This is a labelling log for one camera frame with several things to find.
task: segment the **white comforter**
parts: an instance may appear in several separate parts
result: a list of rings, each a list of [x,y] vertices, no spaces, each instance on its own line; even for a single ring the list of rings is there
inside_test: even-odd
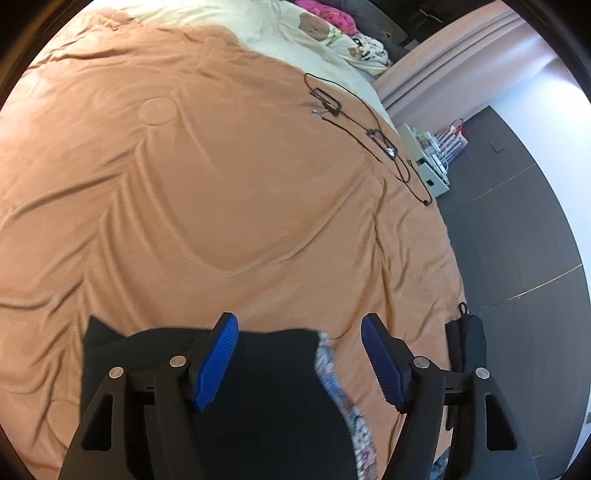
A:
[[[359,95],[392,125],[373,87],[334,51],[284,21],[279,0],[95,0],[86,9],[113,8],[168,27],[222,25],[248,48],[332,80]]]

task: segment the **brown blanket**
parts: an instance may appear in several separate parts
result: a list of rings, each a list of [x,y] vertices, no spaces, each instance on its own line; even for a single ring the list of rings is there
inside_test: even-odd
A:
[[[37,478],[57,477],[77,426],[90,314],[130,335],[225,310],[335,339],[383,472],[402,418],[361,318],[446,367],[462,281],[437,206],[318,107],[302,72],[219,27],[84,14],[37,57],[0,113],[0,423]]]

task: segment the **black cable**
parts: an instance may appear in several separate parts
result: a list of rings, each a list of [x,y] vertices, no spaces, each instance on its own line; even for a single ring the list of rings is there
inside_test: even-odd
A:
[[[340,88],[342,88],[343,90],[345,90],[346,92],[350,93],[351,95],[353,95],[357,100],[359,100],[364,107],[368,110],[368,112],[371,114],[371,116],[374,118],[376,124],[378,125],[378,129],[368,129],[365,128],[363,125],[361,125],[357,120],[355,120],[354,118],[351,118],[349,115],[347,115],[345,112],[343,112],[343,106],[342,104],[335,99],[334,97],[332,97],[331,95],[329,95],[327,92],[325,92],[324,90],[322,90],[321,88],[312,88],[310,86],[310,84],[308,83],[308,77],[312,77],[315,78],[317,80],[320,80],[322,82],[327,82],[327,83],[332,83],[333,85],[336,85]],[[316,98],[317,100],[320,101],[320,103],[322,103],[322,105],[324,106],[324,108],[326,109],[325,112],[330,112],[335,118],[338,117],[339,115],[343,115],[345,118],[347,118],[348,120],[350,120],[351,122],[353,122],[355,125],[357,125],[360,129],[365,131],[365,134],[378,146],[378,148],[388,157],[390,158],[393,162],[394,165],[396,165],[396,169],[398,170],[398,174],[400,176],[397,176],[396,174],[394,174],[394,177],[404,183],[406,185],[406,187],[408,188],[408,191],[419,201],[421,202],[423,205],[425,206],[429,206],[433,203],[433,195],[431,195],[431,192],[429,191],[429,189],[427,188],[427,186],[425,185],[425,182],[423,182],[423,179],[421,178],[421,176],[419,175],[419,173],[417,172],[417,170],[415,169],[413,162],[411,160],[409,160],[408,165],[410,165],[412,171],[414,172],[414,174],[418,177],[419,181],[421,181],[421,185],[423,185],[423,188],[425,190],[425,192],[427,192],[427,194],[429,195],[428,200],[423,200],[421,198],[419,198],[419,196],[414,193],[414,191],[412,190],[412,188],[410,187],[409,183],[411,180],[411,172],[410,169],[408,168],[408,166],[406,165],[406,162],[402,159],[402,157],[399,155],[398,153],[398,148],[394,145],[394,143],[392,143],[392,141],[384,134],[384,131],[382,130],[382,125],[380,124],[378,117],[374,114],[373,110],[371,109],[371,107],[365,103],[365,101],[359,97],[358,95],[354,94],[353,92],[351,92],[349,89],[343,87],[340,83],[334,82],[332,80],[327,80],[324,79],[322,77],[318,77],[316,75],[313,75],[311,73],[305,73],[304,74],[304,83],[306,84],[306,86],[308,87],[308,90],[310,91],[310,94]],[[346,132],[351,138],[353,138],[361,147],[363,147],[364,149],[367,150],[367,152],[369,152],[371,154],[371,156],[373,156],[373,158],[375,158],[378,162],[383,163],[376,154],[374,154],[374,152],[372,152],[361,140],[359,140],[359,138],[357,138],[353,133],[351,133],[349,130],[347,130],[345,127],[337,124],[336,122],[333,122],[332,120],[330,120],[329,118],[326,118],[325,116],[322,115],[322,113],[320,112],[316,112],[316,111],[312,111],[315,115],[317,115],[320,119],[324,120],[325,122],[330,123],[331,125],[334,125],[335,127],[339,128],[340,130],[342,130],[343,132]],[[380,140],[384,143],[383,145],[379,143],[379,141],[376,139],[376,132],[379,132],[379,138]],[[404,166],[404,169],[406,170],[406,174],[408,176],[408,178],[404,178],[405,175],[403,175],[402,170],[400,168],[400,163],[397,161],[399,160],[400,163]]]

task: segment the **beige curtain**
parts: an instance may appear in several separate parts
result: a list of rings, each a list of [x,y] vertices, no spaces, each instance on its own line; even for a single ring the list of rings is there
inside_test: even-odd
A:
[[[394,125],[434,132],[475,115],[555,58],[533,28],[496,1],[427,39],[374,88]]]

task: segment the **pink curtain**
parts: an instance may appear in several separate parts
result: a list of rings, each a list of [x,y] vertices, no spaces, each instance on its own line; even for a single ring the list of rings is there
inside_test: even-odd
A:
[[[427,39],[374,88],[394,125],[434,132],[475,115],[555,58],[537,32],[497,0]]]

